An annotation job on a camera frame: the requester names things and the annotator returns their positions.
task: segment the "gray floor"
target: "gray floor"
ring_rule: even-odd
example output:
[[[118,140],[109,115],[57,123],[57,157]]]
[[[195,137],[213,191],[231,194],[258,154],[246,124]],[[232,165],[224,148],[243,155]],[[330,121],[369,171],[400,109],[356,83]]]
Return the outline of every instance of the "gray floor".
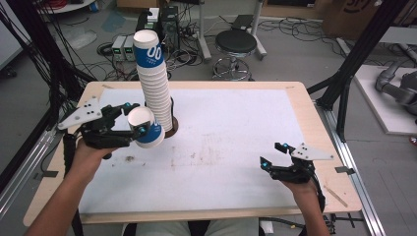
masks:
[[[95,52],[99,44],[111,41],[118,33],[132,33],[136,26],[135,17],[136,14],[118,15],[112,7],[108,7],[96,14],[90,13],[87,9],[62,14],[59,16],[59,21],[63,25],[78,23],[89,18],[84,23],[73,25],[72,28],[83,27],[85,30],[93,30],[97,33],[96,41],[77,51],[85,64],[93,64],[105,61]],[[207,20],[207,26],[217,21],[220,21],[220,18],[211,18]],[[214,26],[215,30],[208,34],[215,34],[225,28],[227,28],[226,24],[217,24]],[[335,44],[331,46],[321,40],[302,41],[282,33],[279,29],[259,29],[258,37],[268,56],[263,61],[255,55],[245,59],[251,67],[253,78],[257,81],[299,81],[307,88],[333,75],[344,60],[342,56],[332,51],[332,46],[336,52],[340,51]],[[222,55],[215,50],[212,44],[213,37],[208,37],[207,40],[212,61],[195,67],[177,68],[171,71],[171,81],[211,80],[211,65]],[[389,52],[383,45],[377,46],[370,58],[381,63],[397,58],[406,60],[403,56]],[[18,76],[0,79],[3,109],[0,124],[0,170],[5,168],[48,107],[48,87],[29,58],[21,55],[11,65],[18,72]],[[124,64],[124,69],[129,71],[134,69],[134,66]],[[101,79],[111,71],[111,68],[103,65],[91,71]],[[321,92],[317,92],[312,98],[318,98],[320,95]],[[415,205],[417,190],[413,184],[413,180],[417,179],[416,147],[408,142],[408,137],[384,134],[355,83],[352,83],[349,96],[346,139],[386,234],[413,235],[417,229],[417,205]],[[1,235],[22,235],[25,232],[22,219],[38,184],[39,180],[30,178],[23,186],[0,221]],[[352,212],[352,216],[361,217],[361,214]],[[285,218],[302,222],[300,216]],[[298,235],[298,229],[291,229],[280,223],[273,225],[274,235]],[[335,226],[337,235],[368,234],[366,225],[362,222],[355,222],[356,227],[352,228],[350,222],[339,220]],[[85,230],[86,235],[119,235],[121,227],[118,224],[87,225]]]

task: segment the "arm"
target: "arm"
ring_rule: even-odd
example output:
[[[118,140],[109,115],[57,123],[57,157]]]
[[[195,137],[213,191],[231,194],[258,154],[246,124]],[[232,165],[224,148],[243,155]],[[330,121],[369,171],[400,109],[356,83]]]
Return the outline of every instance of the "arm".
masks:
[[[330,235],[328,233],[328,227],[323,220],[322,212],[320,211],[317,190],[314,183],[311,180],[306,184],[282,183],[291,190],[295,203],[297,203],[303,214],[308,235]]]
[[[86,186],[102,158],[114,150],[94,149],[79,140],[70,171],[25,235],[66,235]]]

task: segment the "stack of cups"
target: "stack of cups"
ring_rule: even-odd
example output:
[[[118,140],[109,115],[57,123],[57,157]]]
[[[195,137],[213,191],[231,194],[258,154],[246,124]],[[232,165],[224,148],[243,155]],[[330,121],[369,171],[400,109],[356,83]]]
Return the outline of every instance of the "stack of cups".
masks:
[[[136,68],[147,107],[153,112],[164,131],[170,131],[173,128],[172,101],[159,38],[155,31],[143,29],[135,33],[134,44]]]

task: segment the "chair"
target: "chair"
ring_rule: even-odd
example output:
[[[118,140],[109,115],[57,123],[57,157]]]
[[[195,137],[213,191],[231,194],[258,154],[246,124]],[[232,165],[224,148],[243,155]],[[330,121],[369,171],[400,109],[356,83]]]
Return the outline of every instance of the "chair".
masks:
[[[254,53],[257,47],[257,41],[251,34],[239,29],[223,31],[215,38],[215,47],[218,51],[229,57],[221,58],[213,65],[212,70],[214,75],[212,78],[214,80],[252,80],[252,74],[249,71],[248,64],[238,59]]]

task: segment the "white board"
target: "white board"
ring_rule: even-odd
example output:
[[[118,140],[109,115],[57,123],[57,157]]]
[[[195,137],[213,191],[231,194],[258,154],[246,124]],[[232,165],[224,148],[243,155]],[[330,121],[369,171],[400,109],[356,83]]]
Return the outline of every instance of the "white board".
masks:
[[[392,96],[375,89],[378,75],[386,68],[363,65],[356,73],[355,80],[386,134],[416,135],[417,116],[408,113],[404,106],[398,104]],[[391,83],[399,87],[402,76],[414,71],[416,69],[398,68]]]
[[[288,166],[274,143],[302,133],[285,90],[172,89],[179,130],[161,145],[131,143],[102,161],[80,212],[295,207],[292,194],[260,168],[260,155]],[[106,89],[100,104],[144,104],[139,89]],[[113,130],[129,129],[126,117]]]

